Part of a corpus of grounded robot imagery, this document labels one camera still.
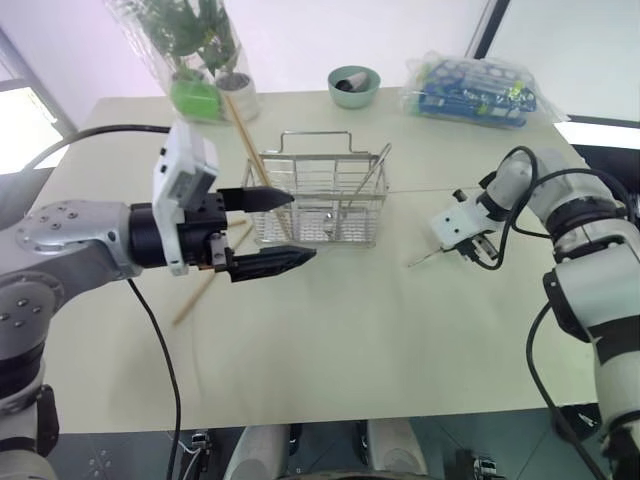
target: plastic wrap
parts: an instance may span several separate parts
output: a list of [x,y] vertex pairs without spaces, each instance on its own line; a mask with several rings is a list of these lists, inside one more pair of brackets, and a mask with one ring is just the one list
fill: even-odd
[[105,0],[174,107],[189,121],[225,119],[225,93],[259,112],[242,45],[222,0]]
[[411,115],[506,128],[524,126],[536,111],[550,123],[567,118],[542,96],[533,75],[523,67],[434,52],[413,62],[402,106]]

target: white wall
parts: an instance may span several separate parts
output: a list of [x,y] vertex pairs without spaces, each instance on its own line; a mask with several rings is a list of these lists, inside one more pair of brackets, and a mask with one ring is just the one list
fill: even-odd
[[[400,85],[429,49],[463,55],[486,0],[227,0],[260,91],[326,88],[359,63]],[[101,0],[0,0],[0,27],[81,125],[101,97],[161,95]]]
[[489,55],[527,65],[566,113],[640,121],[638,0],[511,0]]
[[77,125],[99,98],[163,94],[101,0],[0,0],[0,27]]
[[486,0],[229,0],[261,91],[320,90],[341,65],[406,81],[406,61],[464,55]]

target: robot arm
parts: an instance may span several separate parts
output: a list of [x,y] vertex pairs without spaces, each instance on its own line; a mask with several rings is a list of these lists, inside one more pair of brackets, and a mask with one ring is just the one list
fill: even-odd
[[55,478],[42,458],[58,434],[42,353],[51,318],[72,298],[144,268],[213,268],[235,282],[278,275],[315,255],[295,246],[234,255],[227,211],[267,211],[293,197],[268,187],[208,193],[217,162],[205,145],[186,124],[172,127],[152,204],[64,201],[0,231],[0,479]]
[[[554,151],[537,155],[540,176],[570,167]],[[483,190],[434,217],[445,251],[496,257],[485,233],[500,230],[530,188],[532,161],[514,149]],[[609,189],[590,175],[561,175],[531,192],[529,208],[554,245],[556,267],[543,278],[560,327],[595,350],[595,379],[614,478],[637,478],[640,462],[640,232],[621,218]],[[634,472],[635,477],[627,476]]]

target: potted plant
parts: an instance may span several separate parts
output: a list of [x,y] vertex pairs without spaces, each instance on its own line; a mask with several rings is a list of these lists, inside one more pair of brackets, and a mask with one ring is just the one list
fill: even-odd
[[222,0],[109,0],[175,108],[189,119],[223,116],[219,94],[248,120],[259,112],[255,85],[239,68],[242,46]]

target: tabletop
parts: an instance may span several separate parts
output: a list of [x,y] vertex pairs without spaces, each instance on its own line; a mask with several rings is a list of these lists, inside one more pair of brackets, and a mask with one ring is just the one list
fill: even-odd
[[[437,249],[428,220],[455,201],[451,192],[477,188],[512,147],[555,148],[576,165],[581,159],[539,119],[508,131],[408,117],[398,95],[382,89],[370,108],[347,111],[326,92],[264,94],[260,116],[248,125],[259,150],[276,148],[283,130],[349,130],[354,148],[373,152],[391,142],[390,189],[375,247],[326,246],[304,266],[269,279],[231,284],[219,275],[178,326],[171,320],[206,274],[192,269],[173,277],[155,269],[136,280],[173,357],[183,428],[543,406],[524,347],[546,301],[550,243],[511,236],[497,272],[457,253],[407,265]],[[97,104],[87,126],[170,125],[173,117],[164,98],[111,98]],[[233,127],[199,128],[216,145],[216,186],[238,186],[246,154]],[[149,201],[163,141],[157,134],[112,133],[77,143],[36,205]],[[541,228],[529,212],[522,225]],[[230,229],[230,243],[241,232]],[[247,241],[240,253],[257,248]],[[554,399],[594,401],[590,347],[562,333],[552,315],[536,342]],[[63,432],[173,427],[162,353],[125,282],[67,304],[51,323],[45,361]]]

